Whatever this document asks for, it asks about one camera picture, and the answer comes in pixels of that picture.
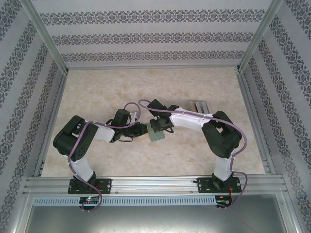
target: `black mounting bracket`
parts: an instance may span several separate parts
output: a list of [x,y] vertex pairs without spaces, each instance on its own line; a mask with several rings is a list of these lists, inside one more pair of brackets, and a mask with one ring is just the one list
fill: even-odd
[[197,178],[194,183],[198,184],[199,193],[229,193],[230,188],[232,193],[240,193],[242,191],[240,179],[238,177],[232,177],[221,190],[214,186],[214,181],[212,177],[201,177]]
[[[97,179],[95,180],[94,186],[98,188],[101,194],[110,194],[112,185],[112,179]],[[84,188],[77,184],[77,179],[71,179],[68,187],[68,194],[98,194],[94,189],[89,189],[89,187]]]

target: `patterned wallpaper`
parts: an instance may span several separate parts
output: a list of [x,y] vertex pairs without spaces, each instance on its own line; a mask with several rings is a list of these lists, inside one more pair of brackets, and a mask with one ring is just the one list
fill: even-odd
[[303,232],[311,232],[310,16],[307,1],[284,1],[244,71]]
[[0,233],[33,176],[62,74],[18,0],[1,0]]
[[33,1],[69,68],[237,65],[270,2]]

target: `patterned wall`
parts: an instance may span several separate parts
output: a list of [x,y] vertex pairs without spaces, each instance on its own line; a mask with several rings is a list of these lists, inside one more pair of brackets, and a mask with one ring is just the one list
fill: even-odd
[[62,73],[18,0],[0,1],[0,233],[33,176]]
[[244,72],[303,232],[311,232],[310,19],[308,1],[284,1]]
[[237,65],[271,0],[34,0],[68,67]]

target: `metal bracket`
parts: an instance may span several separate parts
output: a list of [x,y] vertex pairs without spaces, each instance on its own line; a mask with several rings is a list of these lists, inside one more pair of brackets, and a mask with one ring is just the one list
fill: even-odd
[[[75,188],[75,179],[71,179],[68,187],[68,194],[97,194],[96,190],[92,189],[90,192],[84,189],[76,189]],[[98,188],[101,194],[110,194],[111,190],[111,179],[96,179],[95,187]]]
[[213,178],[211,177],[199,177],[196,183],[198,184],[199,193],[229,193],[230,187],[232,193],[240,193],[242,191],[240,179],[238,177],[232,177],[227,187],[221,191],[214,186]]

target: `marble floor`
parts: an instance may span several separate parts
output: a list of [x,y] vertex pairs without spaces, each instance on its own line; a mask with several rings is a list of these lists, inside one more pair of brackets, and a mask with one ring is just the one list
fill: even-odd
[[[139,99],[158,99],[167,107],[175,104],[189,110],[189,100],[205,100],[211,113],[224,111],[248,138],[248,146],[237,156],[233,168],[248,174],[264,173],[233,68],[70,71],[52,140],[74,115],[105,123],[126,103]],[[129,106],[128,110],[137,109]],[[143,109],[140,122],[151,118]],[[165,139],[156,142],[151,142],[148,134],[131,143],[93,140],[87,159],[97,176],[212,174],[215,155],[203,134],[181,127],[174,128],[174,132],[165,132]],[[42,176],[72,176],[67,159],[52,146],[52,141]]]

